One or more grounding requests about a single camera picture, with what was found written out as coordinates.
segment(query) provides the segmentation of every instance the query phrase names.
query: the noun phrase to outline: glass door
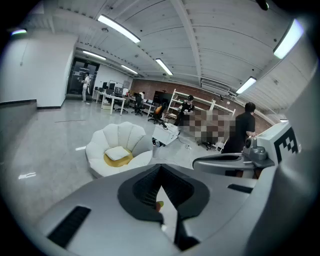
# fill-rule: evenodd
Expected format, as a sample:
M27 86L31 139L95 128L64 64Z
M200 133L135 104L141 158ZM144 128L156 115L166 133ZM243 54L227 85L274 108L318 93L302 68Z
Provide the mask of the glass door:
M86 91L86 94L92 96L99 66L100 64L92 62L91 60L75 57L70 70L67 94L82 94L83 83L81 83L81 81L85 79L86 72L88 72L91 80L89 85L90 94L88 93L88 90Z

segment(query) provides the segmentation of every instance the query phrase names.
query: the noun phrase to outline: black shirt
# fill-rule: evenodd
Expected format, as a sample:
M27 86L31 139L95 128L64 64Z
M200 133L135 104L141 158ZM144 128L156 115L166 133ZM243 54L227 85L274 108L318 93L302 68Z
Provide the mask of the black shirt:
M182 109L181 109L181 112L180 112L180 113L183 113L185 110L188 110L188 112L194 111L194 109L195 109L195 105L193 105L192 103L189 105L189 104L188 104L188 101L185 101L185 102L182 104Z
M237 141L245 142L248 132L254 132L256 120L250 112L244 112L235 118L235 137Z

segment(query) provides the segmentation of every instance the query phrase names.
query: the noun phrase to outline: doorway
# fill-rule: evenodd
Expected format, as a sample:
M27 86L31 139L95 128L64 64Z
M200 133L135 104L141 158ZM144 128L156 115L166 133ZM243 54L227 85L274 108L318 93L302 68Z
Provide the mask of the doorway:
M92 96L99 66L100 64L88 59L82 59L78 57L73 59L67 85L68 99L82 98L83 83L81 83L81 81L85 79L87 72L89 73L91 82L89 85L89 92L87 90L86 95Z

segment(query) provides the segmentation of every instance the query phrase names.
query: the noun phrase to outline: white wall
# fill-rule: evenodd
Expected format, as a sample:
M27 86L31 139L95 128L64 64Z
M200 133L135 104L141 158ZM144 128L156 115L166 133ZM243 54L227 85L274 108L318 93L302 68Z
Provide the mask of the white wall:
M38 107L61 106L78 37L28 31L11 38L0 62L0 102L36 99Z
M100 64L98 73L96 74L94 86L102 87L104 82L107 82L109 86L110 80L119 82L121 84L123 84L124 81L129 81L130 83L129 87L131 87L133 78L111 67Z

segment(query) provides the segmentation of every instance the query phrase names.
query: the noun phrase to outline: fluorescent light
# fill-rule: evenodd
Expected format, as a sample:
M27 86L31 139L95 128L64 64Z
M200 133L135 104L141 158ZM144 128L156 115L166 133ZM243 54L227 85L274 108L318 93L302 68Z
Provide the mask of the fluorescent light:
M34 177L34 176L36 176L35 172L30 172L28 174L21 174L21 175L19 175L18 180L31 178L31 177Z
M13 31L11 33L11 36L15 35L15 34L22 34L22 33L27 33L27 31L25 29L18 29L16 31Z
M99 56L99 55L96 55L96 54L94 54L94 53L92 53L92 52L88 52L88 51L86 51L86 50L84 50L83 53L84 53L84 54L89 54L89 55L91 55L91 56L94 56L94 57L96 57L96 58L102 59L102 60L104 60L104 61L106 60L105 57L101 57L101 56Z
M242 94L246 89L252 86L256 81L257 79L251 76L235 93Z
M173 75L169 68L167 68L167 66L163 63L163 61L160 58L155 59L155 61L158 62L158 64L165 70L165 72L167 72L169 76Z
M85 150L85 149L86 149L86 146L82 146L82 147L77 147L77 148L75 149L75 151Z
M289 31L284 35L282 41L273 50L273 54L282 59L295 46L300 37L303 35L304 29L300 23L294 19Z
M129 70L130 72L132 72L132 73L134 73L134 74L138 74L136 71L133 71L131 68L128 68L128 67L127 67L127 66L125 66L125 65L121 65L121 67L123 67L123 68L125 68L125 69Z
M98 21L100 21L100 22L108 25L109 27L115 29L116 31L120 32L121 34L123 34L124 36L126 36L127 38L132 40L134 43L140 42L140 39L138 37L136 37L134 34L129 32L127 29L125 29L123 26L116 23L112 19L110 19L106 16L103 16L103 15L100 15L100 17L98 18Z

